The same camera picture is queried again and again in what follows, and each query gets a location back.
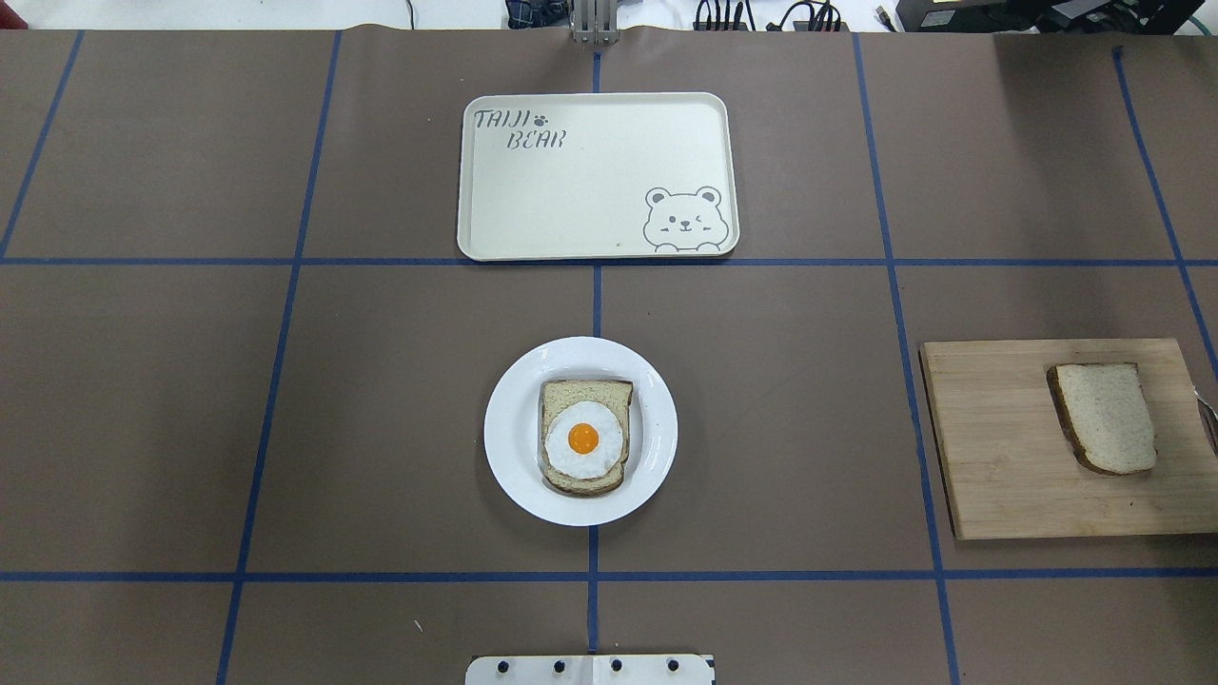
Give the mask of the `white round plate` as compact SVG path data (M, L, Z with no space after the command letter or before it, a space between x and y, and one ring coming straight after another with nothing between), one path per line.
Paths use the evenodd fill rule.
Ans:
M630 382L628 460L622 486L599 496L564 494L542 475L544 382ZM593 336L544 342L501 377L484 412L484 453L501 489L523 509L564 527L631 516L665 481L678 447L678 412L663 375L631 349Z

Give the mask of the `bread slice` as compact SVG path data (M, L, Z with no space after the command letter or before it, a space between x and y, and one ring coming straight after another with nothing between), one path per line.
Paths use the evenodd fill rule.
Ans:
M542 475L549 485L574 496L600 496L622 485L625 480L625 463L628 460L631 442L630 408L635 400L635 385L630 382L618 382L618 379L558 379L557 382L544 382L540 391L540 464ZM619 463L609 472L608 477L597 479L571 479L563 477L560 472L552 469L544 460L544 433L548 431L551 421L566 410L572 403L580 401L597 401L605 403L622 423L626 433L626 446Z
M1134 362L1054 364L1054 411L1078 462L1108 477L1153 469L1153 423Z

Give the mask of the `fried egg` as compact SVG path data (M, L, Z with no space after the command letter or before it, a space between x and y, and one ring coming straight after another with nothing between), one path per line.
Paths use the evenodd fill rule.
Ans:
M580 401L561 410L544 433L544 460L571 479L608 477L619 463L626 433L605 403Z

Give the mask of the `cream bear serving tray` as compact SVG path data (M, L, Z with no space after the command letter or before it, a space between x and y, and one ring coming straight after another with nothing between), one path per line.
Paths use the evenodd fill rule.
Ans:
M456 240L469 258L710 258L741 232L713 91L487 95L462 113Z

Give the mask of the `wooden cutting board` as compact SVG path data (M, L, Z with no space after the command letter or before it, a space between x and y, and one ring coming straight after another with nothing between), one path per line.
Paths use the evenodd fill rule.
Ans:
M923 342L933 433L961 540L1208 534L1216 453L1174 339ZM1138 364L1158 461L1110 477L1083 466L1054 410L1056 364Z

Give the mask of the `aluminium frame post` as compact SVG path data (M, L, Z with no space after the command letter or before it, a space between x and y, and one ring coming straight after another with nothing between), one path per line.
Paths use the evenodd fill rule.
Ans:
M568 1L572 40L583 45L611 45L620 39L619 2L615 0Z

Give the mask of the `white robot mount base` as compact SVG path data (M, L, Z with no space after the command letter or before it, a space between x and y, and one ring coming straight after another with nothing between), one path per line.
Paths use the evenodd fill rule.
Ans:
M705 655L487 656L471 659L465 684L715 684Z

